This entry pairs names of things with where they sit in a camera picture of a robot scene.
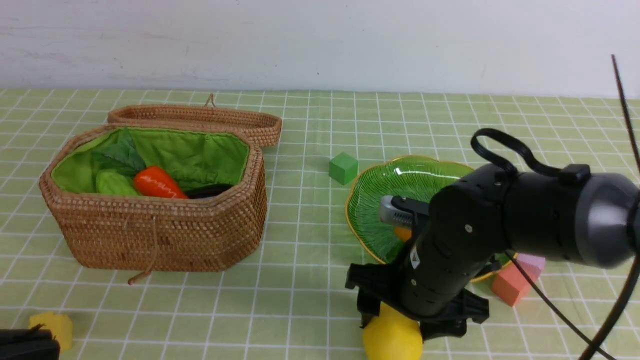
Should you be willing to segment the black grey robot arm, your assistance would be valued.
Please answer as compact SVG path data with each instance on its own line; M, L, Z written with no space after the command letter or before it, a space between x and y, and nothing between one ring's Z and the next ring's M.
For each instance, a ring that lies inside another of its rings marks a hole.
M514 251L600 269L639 253L639 189L622 174L569 165L559 175L508 175L484 165L429 202L407 199L413 237L390 264L351 264L368 325L387 305L419 322L423 340L462 337L489 301L466 285L498 253Z

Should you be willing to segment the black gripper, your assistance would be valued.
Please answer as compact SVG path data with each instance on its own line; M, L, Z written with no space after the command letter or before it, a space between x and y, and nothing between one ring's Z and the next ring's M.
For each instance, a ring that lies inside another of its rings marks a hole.
M466 290L490 259L490 244L471 235L419 235L387 264L350 264L345 287L357 289L362 330L380 316L382 303L422 321L423 342L461 338L467 321L485 321L489 301Z

